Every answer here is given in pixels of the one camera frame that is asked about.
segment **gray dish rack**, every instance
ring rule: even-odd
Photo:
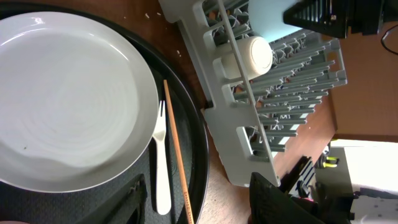
[[[340,43],[300,30],[270,43],[273,67],[248,80],[236,40],[255,35],[247,12],[248,0],[159,0],[165,18],[177,22],[211,108],[208,124],[229,181],[248,187],[252,172],[276,186],[280,180],[273,158],[283,153],[290,137],[314,113],[328,90],[347,84]],[[209,13],[216,11],[210,18]],[[241,77],[228,79],[217,45],[229,42]],[[330,72],[336,61],[340,69]]]

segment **round tray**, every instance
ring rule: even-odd
[[[158,87],[159,98],[163,99],[163,79],[167,79],[177,122],[178,135],[182,148],[185,175],[192,204],[195,222],[200,216],[208,182],[208,142],[204,120],[195,107],[193,97],[187,86],[167,63],[166,59],[146,41],[129,30],[84,12],[62,7],[29,3],[0,3],[0,19],[17,14],[55,11],[67,12],[96,20],[126,38],[141,53],[149,64]],[[188,223],[183,207],[182,189],[176,166],[175,151],[171,134],[166,140],[169,179],[172,186],[172,209],[167,215],[155,212],[155,145],[149,144],[134,165],[119,177],[93,189],[75,193],[44,194],[18,189],[0,183],[0,221],[16,220],[27,223],[81,223],[92,216],[100,207],[107,207],[116,192],[126,189],[131,180],[144,174],[147,199],[143,205],[146,223]]]

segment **brown wall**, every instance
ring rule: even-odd
[[[379,35],[349,35],[340,40],[348,84],[331,91],[335,137],[398,142],[398,55],[380,44]],[[387,38],[398,51],[398,28]]]

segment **wooden chopstick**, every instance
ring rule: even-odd
[[[180,172],[180,181],[181,181],[181,186],[182,186],[182,193],[184,196],[185,211],[187,213],[188,223],[194,224],[192,209],[191,209],[191,202],[189,201],[187,180],[185,179],[184,165],[182,162],[180,141],[178,140],[178,133],[177,133],[177,127],[175,125],[172,100],[170,98],[169,86],[167,85],[167,80],[164,80],[163,83],[164,83],[164,90],[166,93],[167,112],[168,112],[167,114],[169,115],[169,119],[170,119],[170,125],[172,128],[172,136],[173,136],[173,142],[174,142],[174,148],[175,148],[175,155],[177,156],[178,171]]]

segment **white fork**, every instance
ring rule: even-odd
[[[169,175],[167,173],[166,150],[164,140],[166,137],[166,108],[165,101],[159,104],[159,112],[155,131],[152,136],[156,142],[156,210],[161,215],[166,215],[171,207]]]

